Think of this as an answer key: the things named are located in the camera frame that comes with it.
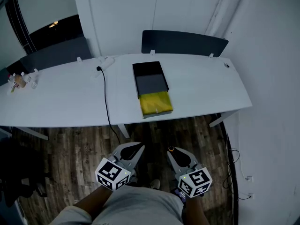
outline cable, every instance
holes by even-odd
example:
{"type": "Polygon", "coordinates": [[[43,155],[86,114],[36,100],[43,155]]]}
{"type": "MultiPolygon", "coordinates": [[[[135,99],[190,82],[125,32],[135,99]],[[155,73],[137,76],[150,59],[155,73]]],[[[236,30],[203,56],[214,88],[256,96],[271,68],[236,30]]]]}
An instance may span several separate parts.
{"type": "MultiPolygon", "coordinates": [[[[239,123],[238,123],[238,145],[239,145],[239,150],[240,150],[240,111],[239,111],[239,123]]],[[[246,177],[244,175],[244,172],[243,172],[243,163],[242,163],[242,159],[240,159],[240,171],[242,172],[242,176],[245,180],[246,177]]]]}
{"type": "Polygon", "coordinates": [[[107,108],[107,102],[106,102],[106,81],[105,81],[104,72],[103,72],[103,70],[102,70],[101,67],[97,67],[97,71],[101,71],[102,75],[103,75],[103,78],[104,78],[104,100],[105,100],[105,106],[106,106],[106,113],[107,113],[108,124],[109,124],[109,127],[111,128],[111,130],[113,131],[113,133],[116,134],[116,136],[118,138],[118,141],[119,141],[119,144],[121,144],[120,143],[120,139],[119,139],[117,133],[114,131],[114,129],[113,129],[112,125],[111,125],[111,121],[109,120],[108,108],[107,108]]]}
{"type": "MultiPolygon", "coordinates": [[[[228,145],[228,134],[226,133],[226,150],[228,150],[228,147],[227,147],[227,145],[228,145]]],[[[238,160],[240,160],[240,152],[237,150],[237,149],[229,149],[229,151],[231,152],[231,154],[232,154],[232,152],[234,152],[234,151],[236,151],[236,152],[238,152],[239,153],[239,156],[238,156],[238,158],[235,160],[235,161],[233,161],[233,163],[235,164],[238,160]]],[[[230,163],[229,162],[227,162],[227,164],[228,164],[228,167],[229,167],[229,174],[227,175],[227,177],[225,178],[225,180],[223,181],[223,184],[222,184],[222,186],[223,186],[223,188],[225,188],[225,189],[229,189],[229,191],[234,195],[234,193],[232,192],[232,190],[231,190],[231,185],[232,185],[232,183],[233,183],[233,180],[232,180],[232,177],[231,177],[231,174],[232,174],[232,172],[231,172],[231,167],[230,167],[230,163]]],[[[248,198],[240,198],[240,197],[238,197],[238,199],[240,199],[240,200],[247,200],[247,199],[249,199],[249,198],[251,198],[252,196],[250,196],[250,195],[248,195],[249,197],[248,198]]]]}

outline wooden floor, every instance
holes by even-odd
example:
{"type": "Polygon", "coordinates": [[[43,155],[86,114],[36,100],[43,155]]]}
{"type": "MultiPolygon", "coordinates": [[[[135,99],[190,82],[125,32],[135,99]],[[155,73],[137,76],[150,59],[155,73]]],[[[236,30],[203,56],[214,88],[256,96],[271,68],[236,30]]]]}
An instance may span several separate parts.
{"type": "MultiPolygon", "coordinates": [[[[168,146],[193,152],[213,178],[210,191],[202,198],[210,224],[232,224],[232,194],[222,187],[227,176],[225,143],[219,126],[208,127],[210,120],[210,116],[201,116],[129,125],[130,139],[125,139],[118,128],[113,127],[121,143],[137,141],[146,144],[137,169],[139,182],[148,183],[159,178],[163,191],[168,192],[174,186],[171,182],[174,176],[166,160],[168,146]]],[[[28,199],[20,197],[29,224],[43,225],[99,186],[94,171],[101,159],[117,147],[118,140],[108,126],[35,130],[49,135],[49,141],[18,129],[13,130],[13,136],[22,145],[40,151],[45,172],[52,173],[52,179],[46,178],[47,198],[39,197],[36,192],[28,199]]]]}

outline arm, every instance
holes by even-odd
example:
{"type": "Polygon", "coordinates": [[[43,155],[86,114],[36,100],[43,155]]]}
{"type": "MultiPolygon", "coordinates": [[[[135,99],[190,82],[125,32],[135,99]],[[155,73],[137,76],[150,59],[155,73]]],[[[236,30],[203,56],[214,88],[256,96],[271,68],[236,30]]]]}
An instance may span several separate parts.
{"type": "Polygon", "coordinates": [[[203,212],[200,196],[189,198],[186,196],[185,225],[209,225],[203,212]]]}
{"type": "Polygon", "coordinates": [[[101,212],[103,205],[113,192],[104,186],[98,187],[87,197],[76,203],[74,206],[85,210],[94,220],[101,212]]]}

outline small bottle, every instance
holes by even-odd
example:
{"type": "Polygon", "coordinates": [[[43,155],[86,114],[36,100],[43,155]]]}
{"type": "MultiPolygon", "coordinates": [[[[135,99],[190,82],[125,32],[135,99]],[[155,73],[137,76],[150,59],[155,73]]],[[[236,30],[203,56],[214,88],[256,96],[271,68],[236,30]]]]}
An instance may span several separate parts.
{"type": "Polygon", "coordinates": [[[12,76],[11,74],[8,75],[8,81],[9,81],[10,83],[14,83],[14,81],[15,81],[14,76],[12,76]]]}
{"type": "Polygon", "coordinates": [[[39,72],[35,68],[34,69],[34,78],[33,78],[32,83],[31,83],[32,89],[35,89],[37,87],[37,85],[38,85],[38,77],[39,77],[39,72]]]}
{"type": "Polygon", "coordinates": [[[21,72],[21,76],[26,83],[30,83],[31,77],[29,76],[29,74],[25,74],[24,72],[21,72]]]}
{"type": "Polygon", "coordinates": [[[15,82],[21,87],[24,88],[26,86],[26,82],[23,80],[23,78],[20,75],[15,75],[15,82]]]}
{"type": "Polygon", "coordinates": [[[15,73],[13,74],[13,77],[14,77],[14,85],[15,85],[15,87],[16,87],[16,88],[20,88],[19,84],[17,84],[17,83],[15,82],[15,73]]]}

